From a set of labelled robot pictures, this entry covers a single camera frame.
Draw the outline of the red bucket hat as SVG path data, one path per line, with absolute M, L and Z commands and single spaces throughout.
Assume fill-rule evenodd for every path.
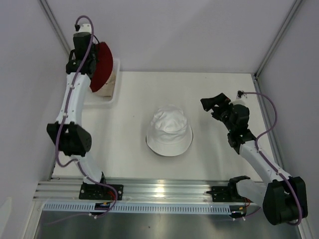
M 96 70 L 90 84 L 93 93 L 98 92 L 108 82 L 113 71 L 113 64 L 113 55 L 109 46 L 106 42 L 100 42 Z

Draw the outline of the beige bucket hat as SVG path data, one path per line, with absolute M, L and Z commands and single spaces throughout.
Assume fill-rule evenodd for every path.
M 112 71 L 106 83 L 95 94 L 100 97 L 112 98 L 114 93 L 114 88 L 115 88 L 115 82 L 116 82 L 116 74 L 114 71 Z

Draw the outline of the white bucket hat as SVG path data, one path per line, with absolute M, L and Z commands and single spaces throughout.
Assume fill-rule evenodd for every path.
M 154 153 L 175 157 L 185 153 L 193 141 L 193 131 L 183 110 L 175 105 L 159 108 L 148 126 L 146 143 Z

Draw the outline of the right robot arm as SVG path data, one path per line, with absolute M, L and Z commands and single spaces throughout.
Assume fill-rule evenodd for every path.
M 270 160 L 259 146 L 260 137 L 249 129 L 250 110 L 241 100 L 246 95 L 238 91 L 237 100 L 232 101 L 221 93 L 200 102 L 206 112 L 211 111 L 211 116 L 225 125 L 230 147 L 253 167 L 263 184 L 244 175 L 229 179 L 226 187 L 211 187 L 208 193 L 215 202 L 253 202 L 272 225 L 298 226 L 308 216 L 306 184 Z

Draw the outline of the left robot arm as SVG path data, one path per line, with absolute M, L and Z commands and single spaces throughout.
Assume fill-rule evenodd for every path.
M 85 95 L 97 64 L 93 39 L 89 32 L 73 35 L 74 49 L 66 64 L 64 99 L 55 122 L 49 123 L 46 130 L 55 145 L 56 163 L 62 168 L 75 163 L 84 176 L 83 182 L 92 184 L 91 195 L 100 200 L 107 196 L 108 187 L 101 183 L 103 172 L 90 153 L 91 134 L 82 127 Z

